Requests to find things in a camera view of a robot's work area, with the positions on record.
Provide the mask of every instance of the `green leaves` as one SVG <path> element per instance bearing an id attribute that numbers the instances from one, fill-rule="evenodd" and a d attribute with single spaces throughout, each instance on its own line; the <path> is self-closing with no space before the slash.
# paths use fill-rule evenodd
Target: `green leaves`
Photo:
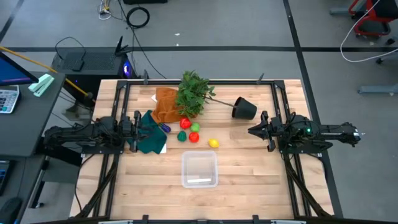
<path id="1" fill-rule="evenodd" d="M 175 100 L 177 106 L 181 107 L 180 114 L 189 118 L 201 114 L 203 104 L 208 103 L 205 101 L 205 96 L 216 95 L 213 93 L 215 87 L 209 87 L 208 82 L 209 79 L 200 78 L 195 71 L 184 72 Z"/>

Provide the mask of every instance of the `plant stem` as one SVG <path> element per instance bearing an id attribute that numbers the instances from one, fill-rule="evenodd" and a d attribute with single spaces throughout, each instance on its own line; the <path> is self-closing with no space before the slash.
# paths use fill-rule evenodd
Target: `plant stem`
<path id="1" fill-rule="evenodd" d="M 227 105 L 227 106 L 231 106 L 231 107 L 233 107 L 233 108 L 236 108 L 236 106 L 234 106 L 234 105 L 232 105 L 232 104 L 229 104 L 229 103 L 224 103 L 224 102 L 222 102 L 222 101 L 220 101 L 220 100 L 215 100 L 215 99 L 212 99 L 212 98 L 207 97 L 207 96 L 205 96 L 205 98 L 206 98 L 206 99 L 209 99 L 209 100 L 212 100 L 212 101 L 215 101 L 215 102 L 217 102 L 217 103 L 221 103 L 221 104 L 224 104 L 224 105 Z"/>

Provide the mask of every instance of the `potted plant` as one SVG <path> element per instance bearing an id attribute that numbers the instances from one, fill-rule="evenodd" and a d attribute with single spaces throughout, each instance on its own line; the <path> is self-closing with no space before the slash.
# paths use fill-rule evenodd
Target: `potted plant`
<path id="1" fill-rule="evenodd" d="M 232 117 L 241 119 L 253 119 L 257 112 L 257 107 L 252 103 L 239 97 L 235 105 L 213 99 L 216 94 L 213 92 L 214 86 L 208 86 L 209 79 L 200 78 L 195 71 L 186 71 L 182 75 L 181 84 L 178 86 L 176 104 L 179 113 L 188 118 L 195 118 L 204 109 L 203 105 L 212 100 L 224 105 L 233 107 Z"/>

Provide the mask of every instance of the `clear plastic container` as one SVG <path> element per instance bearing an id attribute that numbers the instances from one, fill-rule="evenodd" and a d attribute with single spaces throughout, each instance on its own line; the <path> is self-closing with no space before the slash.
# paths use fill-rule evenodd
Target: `clear plastic container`
<path id="1" fill-rule="evenodd" d="M 218 185 L 217 155 L 214 151 L 187 151 L 182 154 L 182 185 L 185 188 Z"/>

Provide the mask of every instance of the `red chair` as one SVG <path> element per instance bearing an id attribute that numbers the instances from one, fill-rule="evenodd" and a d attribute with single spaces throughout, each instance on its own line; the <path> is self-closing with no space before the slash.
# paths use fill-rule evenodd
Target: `red chair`
<path id="1" fill-rule="evenodd" d="M 365 10 L 369 11 L 377 1 L 378 0 L 366 0 L 362 10 L 354 11 L 353 8 L 359 2 L 359 0 L 355 0 L 348 11 L 353 17 L 360 18 L 366 12 Z M 380 0 L 368 14 L 357 23 L 354 27 L 354 31 L 357 35 L 388 35 L 391 31 L 388 23 L 395 19 L 398 19 L 398 7 L 395 0 Z"/>

